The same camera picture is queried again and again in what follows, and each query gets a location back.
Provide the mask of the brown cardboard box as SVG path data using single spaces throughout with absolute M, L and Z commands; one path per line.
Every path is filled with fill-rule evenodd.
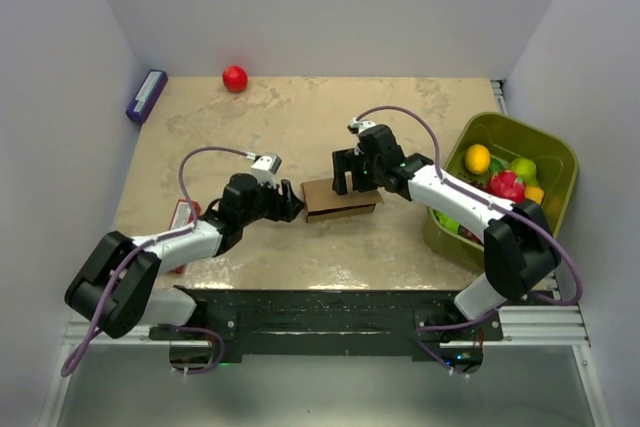
M 377 190 L 364 193 L 349 190 L 338 195 L 332 190 L 331 178 L 303 182 L 301 191 L 307 223 L 370 214 L 383 202 Z

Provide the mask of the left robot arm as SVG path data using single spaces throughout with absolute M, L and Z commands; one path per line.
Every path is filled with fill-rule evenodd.
M 181 229 L 138 237 L 119 231 L 104 235 L 67 288 L 65 303 L 114 339 L 142 323 L 172 325 L 183 338 L 196 339 L 206 330 L 207 315 L 182 291 L 155 292 L 156 278 L 226 253 L 253 222 L 291 222 L 303 209 L 288 180 L 273 187 L 250 174 L 235 174 L 221 199 Z

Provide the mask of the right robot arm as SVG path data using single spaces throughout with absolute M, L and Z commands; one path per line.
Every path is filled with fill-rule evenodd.
M 406 155 L 386 125 L 356 121 L 349 130 L 356 145 L 332 153 L 336 194 L 383 188 L 445 214 L 482 241 L 484 273 L 455 296 L 456 309 L 445 316 L 452 337 L 469 339 L 480 329 L 480 317 L 527 295 L 560 263 L 535 202 L 495 197 L 445 173 L 420 153 Z

